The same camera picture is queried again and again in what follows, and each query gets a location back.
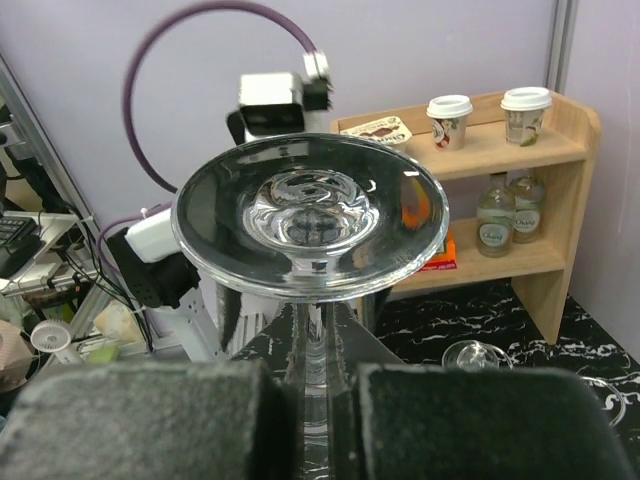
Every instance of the paper cup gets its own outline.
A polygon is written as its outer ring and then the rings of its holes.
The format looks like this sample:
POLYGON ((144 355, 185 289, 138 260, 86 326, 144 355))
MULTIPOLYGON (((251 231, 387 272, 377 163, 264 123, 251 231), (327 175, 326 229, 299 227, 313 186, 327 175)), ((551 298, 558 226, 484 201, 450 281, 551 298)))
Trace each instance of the paper cup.
POLYGON ((427 115, 438 150, 460 150, 464 146, 467 115, 472 111, 471 100, 465 95, 445 95, 429 102, 427 115))
POLYGON ((514 88, 504 94, 500 106, 505 111, 507 143, 520 147, 535 145, 551 94, 542 87, 514 88))

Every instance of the green object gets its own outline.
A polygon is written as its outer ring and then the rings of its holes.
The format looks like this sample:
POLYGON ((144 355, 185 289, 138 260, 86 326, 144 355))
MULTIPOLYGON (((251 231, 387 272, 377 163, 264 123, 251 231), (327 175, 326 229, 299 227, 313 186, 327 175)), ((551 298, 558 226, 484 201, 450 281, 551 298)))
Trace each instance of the green object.
POLYGON ((103 347, 89 353, 87 363, 111 363, 118 359, 120 349, 113 345, 111 347, 103 347))

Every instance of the glass bottle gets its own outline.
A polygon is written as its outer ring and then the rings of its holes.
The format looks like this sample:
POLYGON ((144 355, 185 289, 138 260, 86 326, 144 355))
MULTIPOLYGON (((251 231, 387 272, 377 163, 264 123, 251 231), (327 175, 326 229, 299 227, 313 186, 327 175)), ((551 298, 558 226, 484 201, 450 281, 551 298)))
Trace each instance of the glass bottle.
POLYGON ((509 253, 513 236, 516 204, 507 188, 507 173, 491 175, 491 187, 478 201, 477 245, 487 257, 502 257, 509 253))
POLYGON ((546 188, 542 180, 530 170, 509 184, 516 200, 516 218, 513 225, 513 241, 529 243, 540 237, 542 207, 546 188))

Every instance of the orange package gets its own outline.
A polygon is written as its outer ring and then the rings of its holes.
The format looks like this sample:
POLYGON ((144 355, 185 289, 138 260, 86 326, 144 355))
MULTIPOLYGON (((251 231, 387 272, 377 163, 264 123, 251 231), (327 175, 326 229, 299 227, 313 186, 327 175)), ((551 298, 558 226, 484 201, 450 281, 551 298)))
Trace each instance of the orange package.
POLYGON ((457 268, 456 264, 456 244, 453 241, 451 230, 447 232, 447 239, 418 272, 428 272, 431 270, 451 270, 457 268))

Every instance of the shelf board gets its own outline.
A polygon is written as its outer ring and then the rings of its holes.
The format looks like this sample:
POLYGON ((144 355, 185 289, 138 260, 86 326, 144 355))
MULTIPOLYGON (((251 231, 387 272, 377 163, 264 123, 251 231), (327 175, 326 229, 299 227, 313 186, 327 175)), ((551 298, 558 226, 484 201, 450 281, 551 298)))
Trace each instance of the shelf board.
POLYGON ((436 150, 431 132, 413 136, 407 155, 427 167, 438 180, 485 175, 584 160, 585 147, 550 128, 542 128, 531 147, 507 144, 504 122, 467 127, 465 146, 454 152, 436 150))
POLYGON ((420 272, 398 283, 395 292, 481 282, 497 278, 558 271, 565 262, 544 238, 528 244, 513 244, 511 252, 500 258, 489 258, 476 248, 476 220, 457 220, 450 230, 456 243, 455 270, 420 272))

